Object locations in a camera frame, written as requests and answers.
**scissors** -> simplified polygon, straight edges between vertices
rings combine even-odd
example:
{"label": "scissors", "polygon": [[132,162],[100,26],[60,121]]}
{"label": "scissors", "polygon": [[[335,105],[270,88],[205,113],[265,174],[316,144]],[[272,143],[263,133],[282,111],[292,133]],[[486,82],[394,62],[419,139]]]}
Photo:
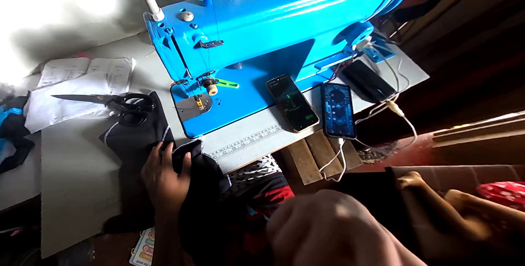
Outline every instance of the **scissors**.
{"label": "scissors", "polygon": [[53,95],[62,100],[93,102],[104,104],[120,111],[119,123],[126,126],[138,126],[146,121],[148,113],[155,109],[155,101],[150,95],[128,94],[124,96],[113,95]]}

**green lever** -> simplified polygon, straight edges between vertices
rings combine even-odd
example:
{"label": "green lever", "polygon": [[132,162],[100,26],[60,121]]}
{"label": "green lever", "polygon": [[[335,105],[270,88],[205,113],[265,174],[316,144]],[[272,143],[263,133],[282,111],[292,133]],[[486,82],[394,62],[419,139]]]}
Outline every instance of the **green lever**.
{"label": "green lever", "polygon": [[219,87],[239,88],[239,83],[215,78],[216,85]]}

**white wall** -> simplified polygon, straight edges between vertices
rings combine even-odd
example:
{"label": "white wall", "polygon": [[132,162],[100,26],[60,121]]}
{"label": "white wall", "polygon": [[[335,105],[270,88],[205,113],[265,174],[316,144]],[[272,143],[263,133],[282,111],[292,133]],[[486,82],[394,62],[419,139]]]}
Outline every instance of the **white wall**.
{"label": "white wall", "polygon": [[0,82],[14,85],[39,63],[145,30],[147,10],[144,0],[0,0],[0,6]]}

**smartphone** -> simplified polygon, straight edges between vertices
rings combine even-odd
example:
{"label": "smartphone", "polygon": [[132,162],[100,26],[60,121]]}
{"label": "smartphone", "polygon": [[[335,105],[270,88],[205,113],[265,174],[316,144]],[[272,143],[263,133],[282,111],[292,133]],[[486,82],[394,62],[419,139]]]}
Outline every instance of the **smartphone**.
{"label": "smartphone", "polygon": [[334,138],[355,139],[352,92],[347,85],[323,83],[323,119],[325,135]]}
{"label": "smartphone", "polygon": [[381,103],[396,93],[393,87],[361,60],[353,61],[342,73],[350,81],[355,93],[367,102]]}
{"label": "smartphone", "polygon": [[266,88],[285,115],[293,132],[304,131],[319,123],[319,117],[290,76],[285,74],[276,77],[266,82]]}

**blue sewing machine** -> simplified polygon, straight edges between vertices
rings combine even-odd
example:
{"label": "blue sewing machine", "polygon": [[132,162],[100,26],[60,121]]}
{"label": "blue sewing machine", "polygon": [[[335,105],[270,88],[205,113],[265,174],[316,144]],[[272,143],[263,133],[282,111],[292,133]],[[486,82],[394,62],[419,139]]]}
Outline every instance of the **blue sewing machine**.
{"label": "blue sewing machine", "polygon": [[174,102],[193,98],[202,110],[181,119],[195,138],[274,105],[265,83],[276,76],[302,91],[327,81],[372,33],[368,20],[401,1],[189,0],[161,9],[146,0],[144,20]]}

